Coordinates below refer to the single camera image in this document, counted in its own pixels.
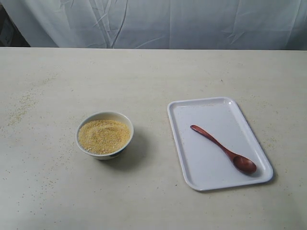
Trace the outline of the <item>brown wooden spoon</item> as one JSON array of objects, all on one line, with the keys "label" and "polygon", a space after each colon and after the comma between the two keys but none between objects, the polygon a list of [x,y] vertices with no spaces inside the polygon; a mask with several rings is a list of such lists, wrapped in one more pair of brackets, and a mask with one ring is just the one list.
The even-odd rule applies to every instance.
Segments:
[{"label": "brown wooden spoon", "polygon": [[212,135],[210,135],[208,132],[206,132],[204,129],[197,125],[191,125],[190,128],[197,133],[203,135],[208,140],[216,144],[230,159],[232,164],[236,167],[237,170],[241,171],[245,174],[253,174],[257,170],[256,164],[251,161],[250,159],[236,154],[230,150],[228,150],[226,147],[224,147],[221,143],[219,143]]}]

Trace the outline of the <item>yellow grain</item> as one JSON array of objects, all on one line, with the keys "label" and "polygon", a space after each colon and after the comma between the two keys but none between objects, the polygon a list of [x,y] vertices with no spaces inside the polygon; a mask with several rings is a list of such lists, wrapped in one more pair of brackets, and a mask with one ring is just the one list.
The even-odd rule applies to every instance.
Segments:
[{"label": "yellow grain", "polygon": [[78,132],[78,141],[86,151],[105,155],[124,147],[130,139],[130,130],[115,120],[94,120],[83,125]]}]

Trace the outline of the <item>white ceramic bowl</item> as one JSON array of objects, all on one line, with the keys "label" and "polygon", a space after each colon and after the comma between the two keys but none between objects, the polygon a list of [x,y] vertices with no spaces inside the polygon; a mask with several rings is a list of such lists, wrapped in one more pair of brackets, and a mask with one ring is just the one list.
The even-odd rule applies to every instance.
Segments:
[{"label": "white ceramic bowl", "polygon": [[76,144],[86,154],[99,159],[117,157],[131,142],[132,122],[118,112],[104,111],[83,120],[76,132]]}]

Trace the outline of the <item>white rectangular plastic tray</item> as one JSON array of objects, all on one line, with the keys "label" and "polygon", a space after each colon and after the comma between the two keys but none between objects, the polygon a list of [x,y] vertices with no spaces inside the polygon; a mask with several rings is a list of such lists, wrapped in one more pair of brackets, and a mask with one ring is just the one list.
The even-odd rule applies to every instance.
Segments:
[{"label": "white rectangular plastic tray", "polygon": [[[174,101],[167,108],[186,183],[196,191],[209,191],[266,183],[273,168],[236,102],[227,97]],[[213,142],[191,129],[197,125],[224,147],[252,160],[257,170],[237,170]]]}]

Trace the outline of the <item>white backdrop cloth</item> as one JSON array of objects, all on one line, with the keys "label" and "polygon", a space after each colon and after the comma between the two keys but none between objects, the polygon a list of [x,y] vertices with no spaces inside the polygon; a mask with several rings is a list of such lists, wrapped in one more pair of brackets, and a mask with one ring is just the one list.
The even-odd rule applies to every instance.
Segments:
[{"label": "white backdrop cloth", "polygon": [[304,0],[3,0],[32,47],[305,50]]}]

